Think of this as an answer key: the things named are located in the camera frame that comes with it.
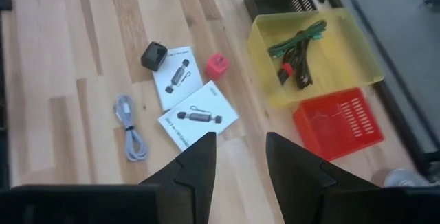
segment red power adapter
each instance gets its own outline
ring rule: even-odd
[[[218,80],[229,67],[229,59],[224,55],[217,53],[211,56],[205,68],[205,73],[213,80]]]

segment white booklet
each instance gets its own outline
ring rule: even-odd
[[[238,118],[225,96],[210,81],[160,117],[159,123],[184,151],[207,132],[219,135]]]
[[[203,86],[190,46],[168,50],[168,56],[153,72],[163,111],[167,111]]]

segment red mesh basket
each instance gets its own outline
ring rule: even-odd
[[[303,101],[294,121],[305,148],[327,161],[384,140],[360,89]]]

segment light wood surface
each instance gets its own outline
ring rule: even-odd
[[[243,0],[14,0],[2,19],[12,185],[138,183],[165,166],[179,150],[157,122],[160,104],[140,56],[151,41],[191,45],[201,72],[216,52],[230,58],[217,86],[240,115],[218,138],[211,223],[283,222],[265,134],[302,142],[292,112],[268,106],[259,88]],[[112,109],[123,93],[135,101],[146,161],[125,159]],[[365,93],[386,139],[334,163],[367,180],[412,168],[374,91]]]

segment black charger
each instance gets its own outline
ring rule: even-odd
[[[147,69],[157,72],[164,62],[168,49],[156,42],[151,42],[141,56],[140,62]]]

